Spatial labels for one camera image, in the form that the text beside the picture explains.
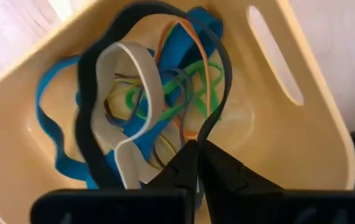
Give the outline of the orange thin rubber band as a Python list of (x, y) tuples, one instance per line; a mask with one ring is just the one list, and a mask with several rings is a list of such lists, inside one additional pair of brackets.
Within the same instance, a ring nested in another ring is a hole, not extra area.
[[(198, 35), (196, 34), (192, 24), (186, 20), (186, 19), (174, 19), (172, 22), (169, 22), (164, 29), (161, 32), (160, 35), (160, 40), (157, 46), (157, 50), (155, 51), (155, 55), (154, 55), (154, 60), (156, 62), (156, 64), (159, 63), (159, 58), (160, 58), (160, 54), (162, 53), (162, 49), (164, 47), (164, 44), (167, 40), (167, 37), (169, 35), (169, 33), (171, 32), (172, 28), (174, 25), (176, 24), (180, 24), (186, 31), (186, 33), (192, 38), (192, 40), (195, 42), (196, 46), (198, 47), (201, 57), (203, 59), (203, 67), (205, 70), (205, 77), (206, 77), (206, 113), (209, 116), (211, 113), (211, 78), (209, 75), (209, 68), (208, 68), (208, 56), (206, 55), (205, 49), (200, 41), (200, 38), (198, 37)], [(178, 118), (174, 118), (173, 119), (173, 123), (174, 125), (179, 128), (179, 132), (180, 132), (180, 139), (182, 143), (185, 143), (185, 141), (191, 140), (191, 139), (196, 139), (198, 137), (198, 132), (194, 132), (194, 131), (189, 131), (189, 132), (185, 132), (183, 124), (183, 121), (180, 121)]]

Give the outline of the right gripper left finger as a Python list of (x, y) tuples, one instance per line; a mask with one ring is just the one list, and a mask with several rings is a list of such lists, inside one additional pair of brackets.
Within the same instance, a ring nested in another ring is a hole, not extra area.
[(39, 197), (31, 224), (194, 224), (200, 150), (188, 141), (143, 189), (58, 189)]

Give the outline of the yellow plastic bin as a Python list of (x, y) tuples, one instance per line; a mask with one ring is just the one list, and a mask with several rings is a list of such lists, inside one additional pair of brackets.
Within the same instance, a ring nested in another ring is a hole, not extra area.
[[(59, 174), (35, 117), (35, 88), (56, 61), (98, 40), (134, 0), (96, 0), (0, 75), (0, 217), (28, 224), (33, 202), (82, 188)], [(287, 189), (353, 189), (355, 149), (288, 0), (166, 0), (224, 24), (233, 86), (210, 141)]]

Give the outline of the large blue rubber band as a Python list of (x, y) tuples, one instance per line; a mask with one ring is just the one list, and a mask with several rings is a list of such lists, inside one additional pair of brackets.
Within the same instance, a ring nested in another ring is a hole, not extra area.
[(55, 146), (55, 170), (71, 179), (84, 181), (88, 189), (97, 189), (95, 181), (91, 178), (88, 166), (69, 157), (65, 152), (65, 136), (61, 127), (49, 117), (40, 106), (40, 101), (46, 87), (55, 78), (58, 72), (78, 63), (80, 55), (63, 58), (53, 64), (39, 79), (35, 90), (35, 114), (44, 133), (52, 140)]

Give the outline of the black wide rubber band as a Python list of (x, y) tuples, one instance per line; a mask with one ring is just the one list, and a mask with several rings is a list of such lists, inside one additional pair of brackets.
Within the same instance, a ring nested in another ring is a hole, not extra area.
[(75, 139), (88, 165), (91, 178), (99, 188), (121, 187), (122, 184), (106, 162), (91, 128), (91, 116), (93, 115), (99, 90), (97, 79), (95, 78), (95, 62), (106, 47), (121, 40), (142, 18), (153, 14), (168, 14), (198, 24), (217, 48), (221, 57), (224, 68), (223, 98), (220, 105), (205, 120), (199, 131), (197, 142), (200, 146), (205, 145), (228, 99), (233, 80), (231, 61), (224, 45), (205, 23), (166, 2), (137, 1), (126, 5), (114, 17), (109, 30), (105, 32), (97, 43), (88, 48), (78, 61), (78, 90), (81, 96), (81, 106), (75, 120)]

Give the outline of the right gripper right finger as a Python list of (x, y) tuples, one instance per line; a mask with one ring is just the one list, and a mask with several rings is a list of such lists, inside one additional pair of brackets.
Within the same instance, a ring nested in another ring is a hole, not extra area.
[(199, 170), (212, 224), (355, 224), (355, 190), (285, 189), (209, 141)]

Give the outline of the yellow thin rubber band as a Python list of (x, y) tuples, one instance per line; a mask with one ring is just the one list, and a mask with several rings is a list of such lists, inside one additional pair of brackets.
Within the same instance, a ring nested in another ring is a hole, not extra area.
[[(115, 90), (118, 83), (126, 84), (126, 86), (123, 88), (120, 88), (118, 90)], [(113, 87), (111, 88), (111, 91), (109, 92), (107, 100), (110, 100), (111, 98), (115, 97), (116, 95), (127, 92), (128, 90), (130, 90), (132, 88), (138, 87), (139, 84), (140, 84), (139, 81), (133, 80), (132, 78), (117, 78), (115, 81), (115, 84), (113, 84)], [(159, 137), (172, 154), (177, 153), (177, 150), (175, 149), (173, 144), (163, 134), (159, 134)]]

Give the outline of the small blue rubber band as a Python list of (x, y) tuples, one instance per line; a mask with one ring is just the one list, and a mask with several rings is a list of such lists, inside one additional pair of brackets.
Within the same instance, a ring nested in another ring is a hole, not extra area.
[[(218, 39), (223, 36), (223, 22), (221, 19), (210, 14), (203, 7), (194, 7), (188, 14), (195, 17), (196, 19), (204, 22), (209, 29), (211, 29)], [(203, 28), (192, 25), (196, 34), (200, 38), (200, 41), (205, 49), (208, 58), (216, 50), (215, 44), (209, 39), (207, 33)], [(159, 66), (161, 68), (179, 68), (184, 69), (190, 64), (203, 60), (198, 47), (192, 38), (186, 33), (185, 29), (180, 25), (176, 24), (169, 33), (167, 40), (162, 49), (162, 53), (159, 58)], [(163, 78), (163, 85), (170, 81), (170, 78)], [(126, 93), (125, 102), (126, 106), (131, 109), (133, 108), (133, 96), (138, 91), (138, 88), (131, 89)], [(182, 94), (181, 90), (174, 90), (166, 96), (165, 103), (168, 107), (175, 106), (177, 98)], [(139, 103), (139, 110), (134, 115), (132, 122), (127, 124), (124, 128), (124, 134), (130, 135), (134, 131), (137, 131), (143, 124), (147, 115), (147, 99), (144, 98)], [(155, 146), (155, 141), (159, 134), (165, 129), (172, 119), (159, 121), (150, 131), (145, 133), (140, 138), (134, 140), (135, 144), (139, 147), (143, 153), (144, 159), (149, 160), (151, 154), (153, 153), (153, 148)]]

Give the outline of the green rubber band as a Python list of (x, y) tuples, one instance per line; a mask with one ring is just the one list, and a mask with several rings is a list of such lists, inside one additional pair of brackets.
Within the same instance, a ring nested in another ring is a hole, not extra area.
[[(218, 97), (215, 91), (215, 87), (222, 81), (224, 77), (224, 70), (218, 65), (216, 62), (208, 61), (209, 67), (214, 67), (219, 71), (218, 77), (210, 83), (210, 108), (213, 112), (219, 105)], [(164, 94), (167, 96), (169, 93), (173, 92), (178, 85), (183, 87), (185, 93), (189, 93), (189, 96), (186, 96), (187, 101), (193, 102), (196, 108), (200, 111), (200, 113), (206, 118), (208, 105), (202, 100), (202, 96), (206, 93), (208, 86), (206, 85), (206, 73), (203, 65), (203, 61), (196, 61), (186, 68), (183, 71), (187, 74), (187, 77), (190, 78), (192, 75), (199, 73), (201, 77), (201, 81), (203, 86), (197, 91), (193, 91), (192, 89), (188, 89), (188, 84), (186, 86), (183, 85), (183, 80), (186, 79), (184, 74), (177, 75), (177, 81), (170, 80), (163, 85)], [(188, 102), (182, 105), (171, 106), (164, 110), (159, 121), (164, 121), (173, 118), (179, 112), (186, 111), (188, 106)]]
[[(211, 111), (213, 112), (218, 107), (219, 100), (218, 100), (217, 92), (214, 88), (211, 89), (210, 93), (211, 93), (210, 107), (211, 107)], [(206, 90), (204, 90), (204, 89), (194, 92), (193, 103), (196, 106), (196, 108), (199, 110), (199, 112), (205, 118), (207, 118), (208, 117), (208, 114), (207, 114), (208, 106), (207, 106), (206, 102), (202, 100), (202, 96), (205, 94), (206, 94)]]

